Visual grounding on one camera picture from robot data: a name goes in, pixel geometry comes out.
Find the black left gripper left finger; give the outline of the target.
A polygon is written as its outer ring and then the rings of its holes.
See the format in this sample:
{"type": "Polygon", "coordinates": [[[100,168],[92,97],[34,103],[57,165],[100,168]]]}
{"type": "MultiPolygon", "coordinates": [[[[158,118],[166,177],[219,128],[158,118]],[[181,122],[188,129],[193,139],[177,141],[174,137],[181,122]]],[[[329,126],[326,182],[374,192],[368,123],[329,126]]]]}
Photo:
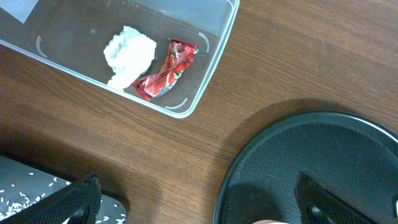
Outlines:
{"type": "Polygon", "coordinates": [[[69,220],[70,223],[94,224],[101,196],[99,178],[91,173],[1,223],[58,224],[69,220]]]}

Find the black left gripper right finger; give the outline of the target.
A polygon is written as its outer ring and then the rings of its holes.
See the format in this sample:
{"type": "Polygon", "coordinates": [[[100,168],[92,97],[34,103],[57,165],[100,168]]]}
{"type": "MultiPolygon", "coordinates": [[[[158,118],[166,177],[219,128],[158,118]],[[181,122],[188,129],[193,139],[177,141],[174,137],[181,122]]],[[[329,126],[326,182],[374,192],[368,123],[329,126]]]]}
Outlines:
{"type": "Polygon", "coordinates": [[[326,185],[306,172],[300,172],[295,187],[295,199],[304,224],[372,224],[375,221],[360,212],[326,185]]]}

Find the pink small bowl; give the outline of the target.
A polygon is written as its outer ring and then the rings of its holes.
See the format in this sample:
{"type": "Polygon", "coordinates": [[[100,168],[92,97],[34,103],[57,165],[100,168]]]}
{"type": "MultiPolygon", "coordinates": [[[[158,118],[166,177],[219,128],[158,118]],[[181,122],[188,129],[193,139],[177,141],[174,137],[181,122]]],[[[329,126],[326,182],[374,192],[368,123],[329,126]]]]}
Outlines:
{"type": "Polygon", "coordinates": [[[288,224],[288,223],[279,222],[279,221],[275,221],[275,220],[259,220],[252,224],[288,224]]]}

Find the red snack wrapper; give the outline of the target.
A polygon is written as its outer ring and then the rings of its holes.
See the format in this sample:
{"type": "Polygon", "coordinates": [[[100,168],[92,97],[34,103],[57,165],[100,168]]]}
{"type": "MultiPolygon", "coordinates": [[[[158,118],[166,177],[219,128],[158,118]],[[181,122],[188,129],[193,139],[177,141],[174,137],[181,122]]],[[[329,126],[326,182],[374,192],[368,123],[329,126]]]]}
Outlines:
{"type": "Polygon", "coordinates": [[[143,99],[150,101],[171,90],[182,73],[195,61],[198,46],[182,40],[171,40],[159,71],[135,80],[131,85],[143,99]]]}

